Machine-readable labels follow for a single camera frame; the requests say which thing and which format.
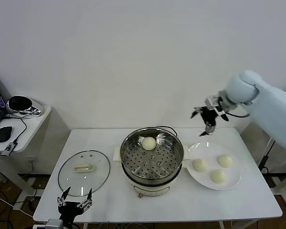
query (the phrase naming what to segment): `white robotic arm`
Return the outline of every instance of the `white robotic arm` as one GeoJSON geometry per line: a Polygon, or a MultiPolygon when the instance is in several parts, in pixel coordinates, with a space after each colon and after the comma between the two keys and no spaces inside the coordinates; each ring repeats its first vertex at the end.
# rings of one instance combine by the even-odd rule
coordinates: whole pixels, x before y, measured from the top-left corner
{"type": "MultiPolygon", "coordinates": [[[[247,70],[232,77],[223,91],[209,96],[205,103],[209,111],[215,111],[224,120],[226,112],[241,105],[256,124],[286,149],[286,92],[268,85],[257,73],[247,70]]],[[[206,128],[206,134],[212,131],[214,128],[206,128]]]]}

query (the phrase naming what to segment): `power cord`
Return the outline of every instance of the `power cord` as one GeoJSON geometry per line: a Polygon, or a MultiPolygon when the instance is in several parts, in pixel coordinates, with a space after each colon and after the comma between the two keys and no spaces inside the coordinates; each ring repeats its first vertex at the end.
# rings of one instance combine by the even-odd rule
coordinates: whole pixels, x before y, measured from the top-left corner
{"type": "Polygon", "coordinates": [[[5,200],[3,200],[3,199],[1,199],[1,198],[0,198],[0,200],[1,200],[2,202],[6,203],[7,205],[10,205],[12,208],[16,208],[16,209],[18,209],[19,211],[21,211],[23,214],[25,214],[25,215],[27,215],[27,216],[33,218],[33,216],[31,216],[30,214],[28,214],[28,213],[22,211],[20,208],[17,208],[17,207],[15,207],[15,206],[13,206],[12,204],[6,202],[5,200]]]}
{"type": "Polygon", "coordinates": [[[266,162],[267,162],[267,160],[268,160],[268,158],[269,158],[269,157],[268,157],[268,154],[270,153],[270,151],[271,151],[272,147],[274,146],[274,144],[275,144],[275,141],[272,143],[272,145],[270,146],[270,148],[269,148],[269,150],[267,151],[266,155],[263,156],[261,162],[259,163],[259,165],[258,165],[259,171],[262,171],[263,168],[266,168],[266,167],[265,167],[265,164],[266,164],[266,162]]]}

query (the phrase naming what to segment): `black computer mouse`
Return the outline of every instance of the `black computer mouse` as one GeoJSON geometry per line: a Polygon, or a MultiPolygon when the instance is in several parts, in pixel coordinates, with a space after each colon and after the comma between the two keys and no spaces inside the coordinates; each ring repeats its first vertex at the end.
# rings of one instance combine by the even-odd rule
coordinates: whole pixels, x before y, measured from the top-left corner
{"type": "Polygon", "coordinates": [[[12,127],[5,126],[0,128],[0,142],[6,142],[10,138],[12,127]]]}

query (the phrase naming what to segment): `white wall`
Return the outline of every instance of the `white wall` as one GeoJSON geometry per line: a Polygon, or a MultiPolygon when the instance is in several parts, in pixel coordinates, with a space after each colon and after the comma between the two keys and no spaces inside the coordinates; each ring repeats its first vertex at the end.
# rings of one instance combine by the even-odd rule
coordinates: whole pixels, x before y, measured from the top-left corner
{"type": "Polygon", "coordinates": [[[203,126],[243,69],[286,90],[286,0],[0,0],[2,85],[69,129],[203,126]]]}

